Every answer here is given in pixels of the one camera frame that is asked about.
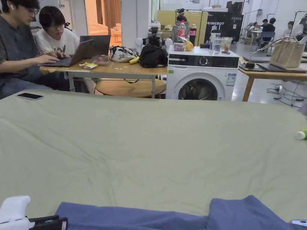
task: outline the hand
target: hand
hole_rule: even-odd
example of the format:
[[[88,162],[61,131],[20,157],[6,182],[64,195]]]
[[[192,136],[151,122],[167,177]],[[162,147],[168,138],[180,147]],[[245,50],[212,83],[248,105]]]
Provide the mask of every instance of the hand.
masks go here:
[[[39,56],[39,57],[34,58],[34,59],[35,59],[35,63],[37,65],[47,64],[47,63],[55,63],[55,62],[59,61],[58,58],[52,57],[52,56],[49,56],[49,55],[42,55],[42,56]]]
[[[56,58],[64,58],[64,57],[69,57],[66,53],[62,53],[61,51],[55,50],[49,53],[46,53],[49,56],[56,57]]]

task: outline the soda bottle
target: soda bottle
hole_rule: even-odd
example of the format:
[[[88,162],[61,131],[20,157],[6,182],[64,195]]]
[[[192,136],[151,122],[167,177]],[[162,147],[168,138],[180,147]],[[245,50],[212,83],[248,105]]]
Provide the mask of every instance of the soda bottle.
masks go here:
[[[193,46],[195,46],[196,31],[196,22],[193,22],[193,26],[190,30],[190,42],[192,42]]]
[[[181,21],[181,25],[178,28],[178,41],[182,41],[182,39],[180,37],[185,37],[187,33],[187,28],[185,26],[185,22],[184,20]]]

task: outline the mattress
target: mattress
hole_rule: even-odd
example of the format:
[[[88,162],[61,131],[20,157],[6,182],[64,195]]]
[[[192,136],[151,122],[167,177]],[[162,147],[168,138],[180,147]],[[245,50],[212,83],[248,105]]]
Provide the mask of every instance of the mattress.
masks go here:
[[[248,195],[306,218],[307,121],[290,107],[27,92],[44,98],[0,100],[0,201],[29,195],[29,218],[63,201],[203,216]]]

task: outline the table leg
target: table leg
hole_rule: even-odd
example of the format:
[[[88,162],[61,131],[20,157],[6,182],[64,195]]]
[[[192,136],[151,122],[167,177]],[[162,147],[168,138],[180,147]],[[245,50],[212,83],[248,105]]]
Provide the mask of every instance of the table leg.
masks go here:
[[[76,88],[75,88],[75,84],[74,84],[74,77],[71,73],[67,73],[68,74],[68,80],[69,80],[69,86],[70,86],[70,91],[71,92],[75,92],[76,91]]]
[[[248,101],[249,95],[251,93],[251,88],[253,87],[254,80],[255,78],[248,77],[247,85],[246,85],[244,96],[243,96],[243,102]]]
[[[250,46],[253,45],[253,40],[254,40],[254,33],[252,32],[252,33],[251,33],[251,44],[250,44]]]
[[[152,75],[153,80],[153,90],[151,91],[151,98],[155,98],[156,95],[156,75]]]

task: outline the banana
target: banana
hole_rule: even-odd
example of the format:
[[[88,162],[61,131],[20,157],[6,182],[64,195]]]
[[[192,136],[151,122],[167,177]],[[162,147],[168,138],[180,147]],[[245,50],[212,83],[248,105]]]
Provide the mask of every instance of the banana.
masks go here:
[[[138,61],[140,60],[140,57],[136,57],[132,60],[129,61],[130,64],[135,64],[135,63],[138,63]]]

